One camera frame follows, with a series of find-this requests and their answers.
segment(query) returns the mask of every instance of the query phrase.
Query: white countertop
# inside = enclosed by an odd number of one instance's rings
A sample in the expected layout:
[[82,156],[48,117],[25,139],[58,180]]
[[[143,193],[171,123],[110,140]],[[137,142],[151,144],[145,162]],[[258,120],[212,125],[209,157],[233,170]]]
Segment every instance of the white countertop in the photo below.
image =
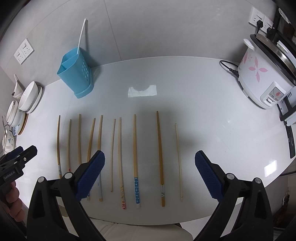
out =
[[[71,167],[78,166],[78,115],[82,114],[81,150],[86,161],[89,135],[96,118],[92,155],[97,150],[100,115],[103,118],[103,202],[97,184],[91,200],[82,200],[94,218],[127,224],[179,223],[211,215],[218,202],[212,199],[194,164],[203,150],[225,173],[238,179],[259,177],[265,186],[291,163],[288,139],[276,107],[264,110],[246,98],[238,81],[222,69],[217,59],[198,57],[144,58],[92,69],[93,91],[77,99],[61,81],[44,88],[40,103],[29,115],[17,146],[35,145],[38,154],[17,180],[20,198],[28,206],[40,176],[57,179],[57,122],[61,115],[62,173],[67,172],[67,136],[71,129]],[[156,85],[157,95],[128,97],[128,90],[143,91]],[[155,94],[155,87],[144,93]],[[160,115],[166,206],[161,207],[156,111]],[[141,207],[136,208],[133,177],[133,115],[137,114],[138,173]],[[122,165],[126,210],[121,208],[118,177],[118,119],[122,117]],[[110,147],[116,118],[113,188],[110,192]],[[180,201],[175,123],[178,124],[183,173]]]

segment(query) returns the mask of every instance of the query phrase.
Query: white rice cooker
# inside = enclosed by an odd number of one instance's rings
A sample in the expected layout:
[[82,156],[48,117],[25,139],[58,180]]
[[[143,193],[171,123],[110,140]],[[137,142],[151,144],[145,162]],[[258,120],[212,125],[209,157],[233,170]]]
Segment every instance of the white rice cooker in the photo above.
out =
[[257,105],[269,109],[296,86],[296,68],[272,41],[261,34],[251,34],[251,41],[239,67],[243,92]]

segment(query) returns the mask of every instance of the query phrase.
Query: wooden chopstick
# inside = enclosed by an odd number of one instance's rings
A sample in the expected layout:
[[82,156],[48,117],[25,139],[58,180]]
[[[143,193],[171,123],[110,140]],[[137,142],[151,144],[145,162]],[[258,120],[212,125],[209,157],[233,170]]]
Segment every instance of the wooden chopstick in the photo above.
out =
[[137,127],[136,114],[133,116],[133,176],[135,178],[135,196],[137,208],[140,207],[140,193],[138,181],[138,163],[137,163]]
[[115,122],[116,122],[116,119],[113,120],[112,137],[111,137],[111,154],[110,154],[110,178],[111,178],[110,191],[111,192],[113,192],[113,147],[114,147]]
[[81,165],[80,126],[81,126],[81,114],[79,114],[79,117],[78,117],[78,142],[77,142],[78,164],[79,165]]
[[175,124],[175,129],[176,129],[177,152],[178,152],[178,162],[179,162],[180,199],[181,199],[181,201],[183,201],[181,154],[180,154],[179,132],[178,132],[178,125],[177,124]]
[[123,188],[123,176],[122,176],[121,117],[119,118],[119,123],[118,123],[118,169],[119,169],[119,180],[120,180],[121,204],[122,204],[122,209],[126,209],[126,201],[124,198],[124,188]]
[[57,124],[57,165],[58,165],[58,169],[59,169],[59,177],[62,178],[61,159],[60,159],[60,155],[59,155],[59,125],[60,125],[60,121],[61,121],[61,116],[59,115],[59,121]]
[[[86,159],[87,162],[89,162],[89,160],[91,159],[91,146],[92,146],[92,138],[93,138],[93,135],[94,135],[95,122],[96,122],[96,118],[94,118],[93,124],[91,126],[91,134],[89,136],[89,148],[88,148],[88,151],[87,151],[87,159]],[[91,200],[90,193],[87,195],[87,200],[89,200],[89,201]]]
[[72,120],[69,121],[69,130],[68,130],[68,172],[71,172],[71,162],[70,162],[70,138],[71,138],[71,123]]
[[[103,115],[101,115],[101,119],[100,119],[99,137],[98,137],[98,150],[101,150],[102,126],[103,126]],[[103,192],[102,192],[102,178],[101,178],[101,173],[99,174],[98,187],[99,187],[99,201],[102,202],[103,201]]]
[[161,134],[160,134],[160,123],[159,114],[156,112],[157,117],[157,133],[158,133],[158,152],[159,152],[159,168],[160,168],[160,186],[161,186],[161,206],[165,206],[165,182],[163,178],[163,150],[161,146]]

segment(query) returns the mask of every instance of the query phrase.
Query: electrical outlet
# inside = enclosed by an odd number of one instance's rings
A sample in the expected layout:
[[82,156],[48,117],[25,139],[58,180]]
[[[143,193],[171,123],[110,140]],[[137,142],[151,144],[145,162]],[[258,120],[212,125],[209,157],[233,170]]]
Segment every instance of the electrical outlet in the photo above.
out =
[[264,33],[267,33],[267,29],[272,28],[273,24],[274,23],[268,17],[265,16],[264,21],[263,21],[263,28],[261,28],[261,30]]
[[24,53],[25,57],[29,57],[31,53],[34,52],[34,49],[29,44],[28,39],[25,39],[22,44],[20,45],[20,50]]
[[264,22],[264,18],[265,18],[265,15],[263,13],[261,13],[258,9],[252,7],[251,17],[250,17],[250,20],[249,20],[250,24],[252,24],[254,26],[257,26],[257,22],[259,20]]
[[24,53],[20,50],[20,48],[17,49],[17,51],[14,54],[14,57],[17,59],[17,61],[20,64],[22,64],[25,61],[25,59],[26,59]]

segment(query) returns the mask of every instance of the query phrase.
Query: blue utensil holder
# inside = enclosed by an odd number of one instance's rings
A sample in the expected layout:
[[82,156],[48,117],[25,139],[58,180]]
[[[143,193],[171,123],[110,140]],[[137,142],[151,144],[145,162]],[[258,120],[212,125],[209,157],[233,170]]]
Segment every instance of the blue utensil holder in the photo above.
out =
[[91,69],[86,64],[84,57],[77,47],[63,56],[57,75],[73,90],[77,98],[89,94],[94,88]]

